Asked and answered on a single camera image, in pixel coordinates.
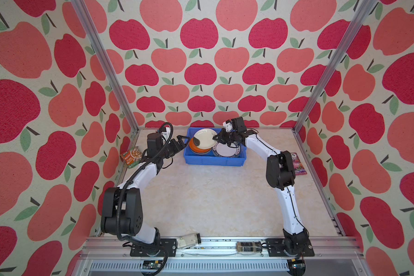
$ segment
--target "food package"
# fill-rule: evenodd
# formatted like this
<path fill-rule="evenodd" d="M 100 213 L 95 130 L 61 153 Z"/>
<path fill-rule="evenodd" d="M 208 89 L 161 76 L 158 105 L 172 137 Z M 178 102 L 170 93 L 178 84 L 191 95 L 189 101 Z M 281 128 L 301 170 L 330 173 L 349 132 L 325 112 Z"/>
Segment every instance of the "food package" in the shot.
<path fill-rule="evenodd" d="M 142 153 L 138 147 L 133 147 L 127 152 L 121 154 L 121 157 L 126 161 L 127 167 L 129 169 L 138 165 L 141 159 Z"/>

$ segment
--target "table surface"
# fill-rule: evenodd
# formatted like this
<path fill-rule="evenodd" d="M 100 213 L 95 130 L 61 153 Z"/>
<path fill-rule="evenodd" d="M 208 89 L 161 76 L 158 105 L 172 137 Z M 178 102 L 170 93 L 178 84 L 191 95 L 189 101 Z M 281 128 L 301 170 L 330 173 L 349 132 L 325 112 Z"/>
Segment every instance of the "table surface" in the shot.
<path fill-rule="evenodd" d="M 141 130 L 137 146 L 147 147 Z M 187 129 L 176 129 L 186 135 Z M 307 164 L 289 129 L 259 129 L 271 146 L 297 152 Z M 164 167 L 170 160 L 164 160 Z M 128 169 L 124 179 L 137 169 Z M 144 222 L 160 230 L 161 236 L 183 236 L 198 232 L 204 237 L 282 236 L 283 219 L 276 192 L 265 180 L 266 162 L 251 149 L 242 167 L 200 166 L 185 163 L 183 152 L 160 171 L 141 191 Z M 302 223 L 310 236 L 337 236 L 331 218 L 308 173 L 295 180 L 296 201 Z"/>

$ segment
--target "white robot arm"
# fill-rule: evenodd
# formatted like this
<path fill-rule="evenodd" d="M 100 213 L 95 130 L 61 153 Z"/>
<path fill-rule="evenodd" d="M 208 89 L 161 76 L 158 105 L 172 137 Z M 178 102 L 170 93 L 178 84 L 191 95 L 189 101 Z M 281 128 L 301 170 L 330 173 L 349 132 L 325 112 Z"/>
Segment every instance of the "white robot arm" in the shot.
<path fill-rule="evenodd" d="M 258 134 L 252 134 L 245 139 L 245 145 L 259 154 L 262 159 L 267 160 L 270 156 L 278 156 L 282 152 L 278 149 L 271 148 L 264 140 L 259 138 Z M 282 217 L 284 219 L 284 230 L 289 234 L 299 234 L 304 228 L 299 216 L 296 198 L 294 197 L 294 186 L 286 189 L 274 188 L 281 205 Z"/>
<path fill-rule="evenodd" d="M 139 169 L 118 187 L 106 190 L 101 216 L 103 232 L 117 235 L 122 240 L 133 239 L 146 244 L 159 244 L 158 229 L 143 223 L 140 191 L 159 173 L 164 158 L 175 155 L 187 146 L 190 138 L 184 136 L 178 136 L 178 141 L 172 139 L 170 143 L 163 145 L 162 137 L 171 139 L 172 132 L 173 128 L 164 131 L 162 126 L 158 133 L 149 134 L 147 156 L 143 157 L 144 162 L 139 164 Z M 184 143 L 182 138 L 188 139 L 187 142 Z M 309 244 L 309 237 L 299 217 L 294 196 L 295 174 L 291 154 L 271 147 L 254 130 L 247 130 L 242 117 L 225 122 L 224 129 L 214 139 L 229 146 L 232 142 L 240 142 L 267 160 L 266 179 L 276 191 L 284 220 L 283 250 L 290 256 L 301 254 L 304 246 Z M 121 198 L 126 201 L 126 208 L 118 216 Z"/>

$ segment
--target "wallpaper wall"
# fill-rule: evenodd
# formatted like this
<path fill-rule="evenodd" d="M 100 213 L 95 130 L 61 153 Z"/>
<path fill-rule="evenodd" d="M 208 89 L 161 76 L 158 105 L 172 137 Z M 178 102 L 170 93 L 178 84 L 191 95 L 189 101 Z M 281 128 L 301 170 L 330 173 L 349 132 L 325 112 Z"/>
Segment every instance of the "wallpaper wall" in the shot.
<path fill-rule="evenodd" d="M 305 148 L 374 275 L 413 276 L 414 1 L 378 2 L 358 37 L 340 89 L 327 87 L 305 122 Z"/>
<path fill-rule="evenodd" d="M 108 20 L 101 40 L 143 128 L 238 116 L 253 127 L 293 126 L 354 14 L 339 12 L 345 0 L 98 2 Z M 336 72 L 328 92 L 340 85 Z"/>
<path fill-rule="evenodd" d="M 0 276 L 68 276 L 96 232 L 131 131 L 92 54 L 70 2 L 0 1 Z"/>

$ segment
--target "blue plastic bin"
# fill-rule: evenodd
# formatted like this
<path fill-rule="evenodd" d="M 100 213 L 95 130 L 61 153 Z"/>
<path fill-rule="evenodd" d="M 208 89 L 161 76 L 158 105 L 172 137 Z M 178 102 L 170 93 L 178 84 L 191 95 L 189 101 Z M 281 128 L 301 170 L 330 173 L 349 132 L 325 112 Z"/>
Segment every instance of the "blue plastic bin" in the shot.
<path fill-rule="evenodd" d="M 193 137 L 195 133 L 204 128 L 188 128 L 187 136 Z M 221 129 L 212 129 L 215 130 L 216 133 L 219 133 Z M 247 154 L 245 150 L 247 147 L 244 147 L 242 144 L 240 145 L 241 151 L 238 157 L 216 157 L 213 154 L 213 150 L 209 153 L 204 155 L 198 155 L 194 153 L 189 146 L 184 149 L 184 159 L 187 164 L 191 165 L 213 165 L 213 166 L 234 166 L 240 167 L 244 164 L 245 160 L 247 159 Z"/>

